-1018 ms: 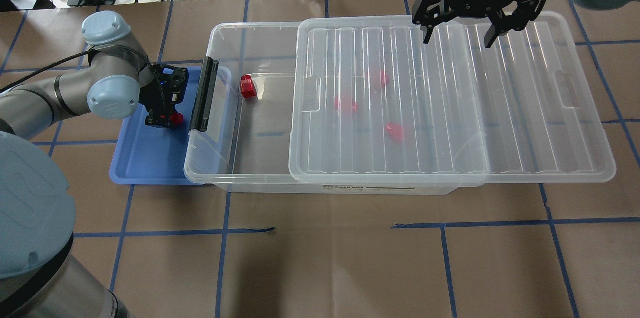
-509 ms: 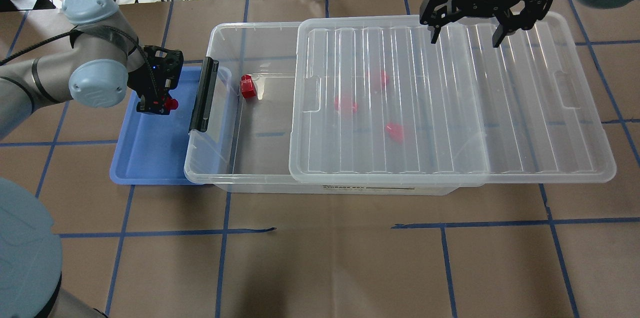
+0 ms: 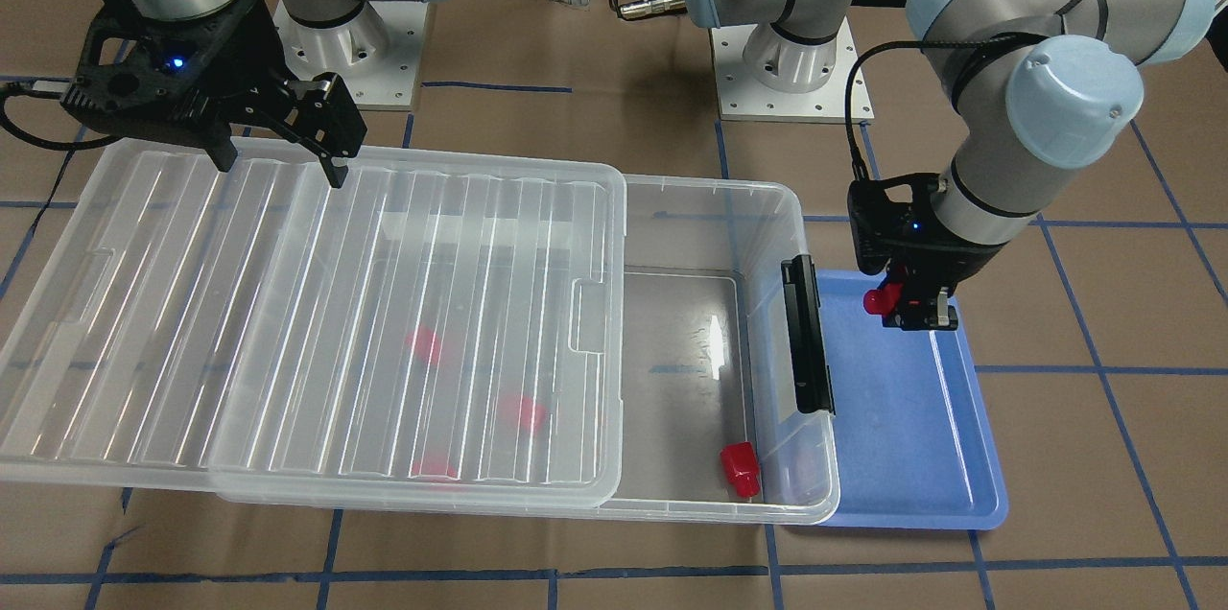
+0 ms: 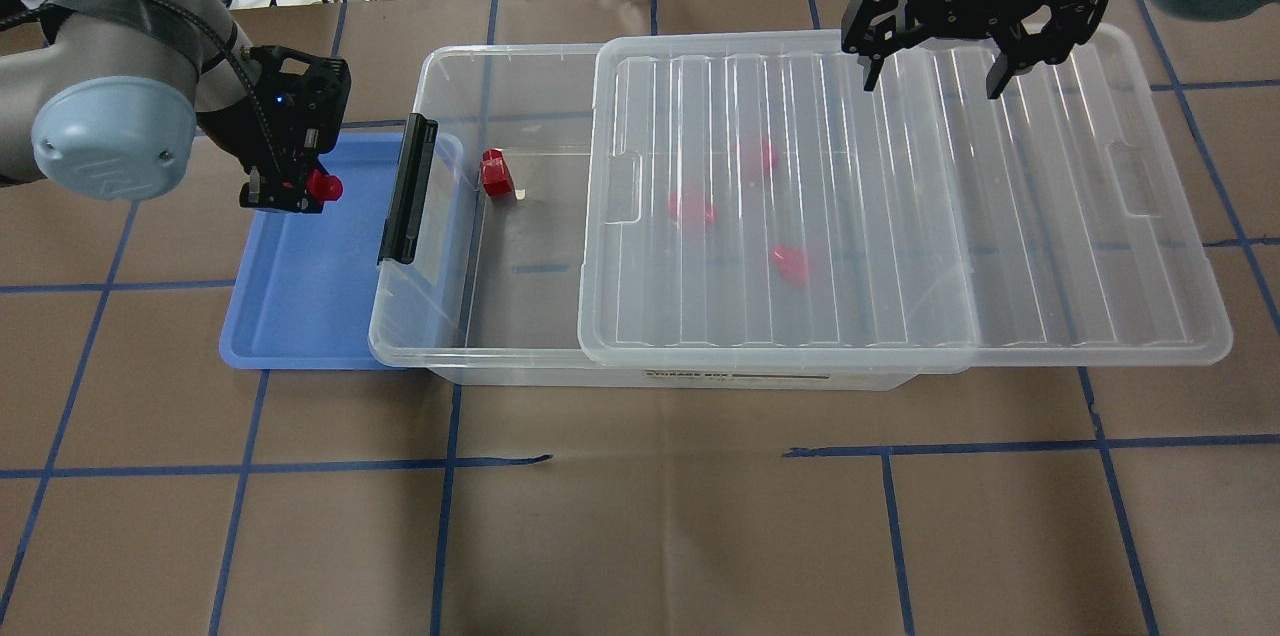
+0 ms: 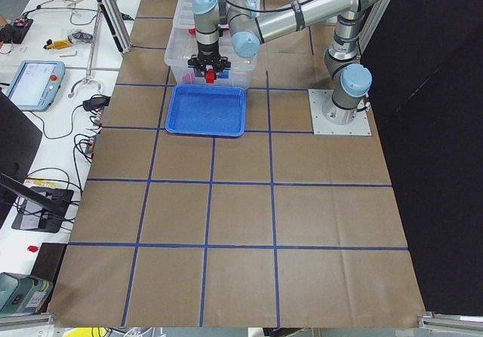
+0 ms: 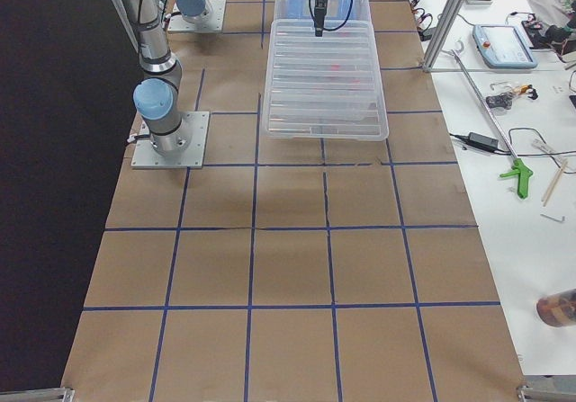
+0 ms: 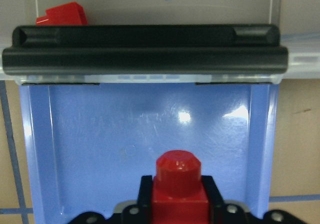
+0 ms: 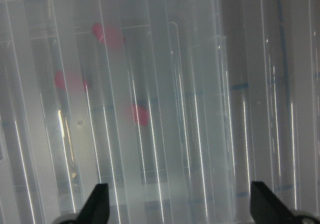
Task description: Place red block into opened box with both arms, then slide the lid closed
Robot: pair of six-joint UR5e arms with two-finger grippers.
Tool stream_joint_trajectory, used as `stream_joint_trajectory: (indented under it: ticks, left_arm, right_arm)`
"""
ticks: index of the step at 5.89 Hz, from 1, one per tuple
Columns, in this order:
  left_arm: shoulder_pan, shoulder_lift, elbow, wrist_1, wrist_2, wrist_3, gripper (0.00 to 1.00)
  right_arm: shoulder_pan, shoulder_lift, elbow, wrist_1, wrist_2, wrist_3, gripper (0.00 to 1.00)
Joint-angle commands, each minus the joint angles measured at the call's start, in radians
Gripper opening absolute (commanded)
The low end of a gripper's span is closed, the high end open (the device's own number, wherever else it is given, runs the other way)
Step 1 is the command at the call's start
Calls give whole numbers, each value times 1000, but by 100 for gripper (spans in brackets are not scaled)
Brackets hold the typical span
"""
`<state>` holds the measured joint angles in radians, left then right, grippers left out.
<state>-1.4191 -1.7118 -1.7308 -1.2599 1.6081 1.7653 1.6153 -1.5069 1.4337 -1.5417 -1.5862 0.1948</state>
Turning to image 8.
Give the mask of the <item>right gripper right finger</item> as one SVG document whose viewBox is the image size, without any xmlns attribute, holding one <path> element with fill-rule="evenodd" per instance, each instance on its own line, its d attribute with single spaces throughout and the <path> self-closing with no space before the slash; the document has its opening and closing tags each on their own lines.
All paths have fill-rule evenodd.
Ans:
<svg viewBox="0 0 320 224">
<path fill-rule="evenodd" d="M 292 212 L 262 181 L 252 181 L 250 213 L 255 223 L 294 223 Z"/>
</svg>

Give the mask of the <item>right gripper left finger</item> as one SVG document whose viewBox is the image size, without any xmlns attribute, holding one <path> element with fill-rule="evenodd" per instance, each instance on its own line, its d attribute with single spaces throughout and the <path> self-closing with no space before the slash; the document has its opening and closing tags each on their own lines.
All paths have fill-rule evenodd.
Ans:
<svg viewBox="0 0 320 224">
<path fill-rule="evenodd" d="M 75 223 L 108 223 L 110 215 L 108 187 L 107 183 L 100 183 L 94 187 Z"/>
</svg>

